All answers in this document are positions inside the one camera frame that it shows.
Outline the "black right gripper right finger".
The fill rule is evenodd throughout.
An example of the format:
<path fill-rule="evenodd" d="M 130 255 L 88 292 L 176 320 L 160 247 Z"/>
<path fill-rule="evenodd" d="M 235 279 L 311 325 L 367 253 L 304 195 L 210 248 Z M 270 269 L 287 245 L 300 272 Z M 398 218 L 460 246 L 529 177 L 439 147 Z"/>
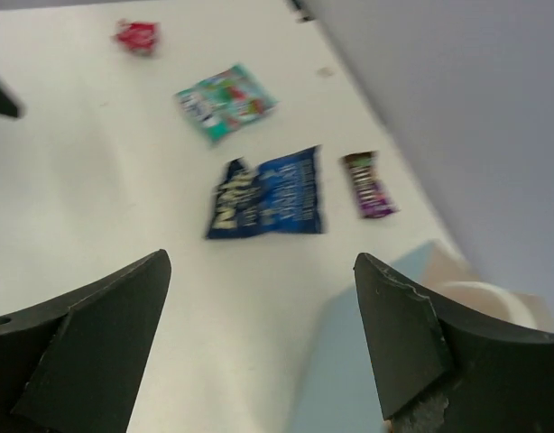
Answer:
<path fill-rule="evenodd" d="M 396 432 L 554 432 L 554 333 L 491 318 L 368 253 L 355 284 Z"/>

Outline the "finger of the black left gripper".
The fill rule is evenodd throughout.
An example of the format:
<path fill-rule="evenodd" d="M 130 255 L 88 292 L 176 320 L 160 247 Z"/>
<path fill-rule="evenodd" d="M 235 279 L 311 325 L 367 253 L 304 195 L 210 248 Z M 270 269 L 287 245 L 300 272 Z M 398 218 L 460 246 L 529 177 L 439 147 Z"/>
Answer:
<path fill-rule="evenodd" d="M 14 119 L 23 117 L 23 106 L 14 95 L 0 82 L 0 115 Z"/>

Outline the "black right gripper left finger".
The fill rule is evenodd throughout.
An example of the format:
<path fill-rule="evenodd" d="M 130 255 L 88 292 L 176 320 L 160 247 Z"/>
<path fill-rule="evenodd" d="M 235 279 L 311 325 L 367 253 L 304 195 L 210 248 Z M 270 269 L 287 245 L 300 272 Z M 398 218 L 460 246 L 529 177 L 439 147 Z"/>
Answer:
<path fill-rule="evenodd" d="M 125 432 L 170 280 L 158 250 L 0 316 L 0 432 Z"/>

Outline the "blue kettle chip bag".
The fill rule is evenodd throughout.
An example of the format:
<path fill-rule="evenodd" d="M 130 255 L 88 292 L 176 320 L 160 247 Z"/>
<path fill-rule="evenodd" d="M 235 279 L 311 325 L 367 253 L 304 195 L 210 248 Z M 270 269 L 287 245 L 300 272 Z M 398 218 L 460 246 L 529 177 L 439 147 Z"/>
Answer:
<path fill-rule="evenodd" d="M 242 159 L 229 162 L 214 189 L 205 237 L 322 234 L 318 155 L 319 147 L 312 146 L 255 168 Z"/>

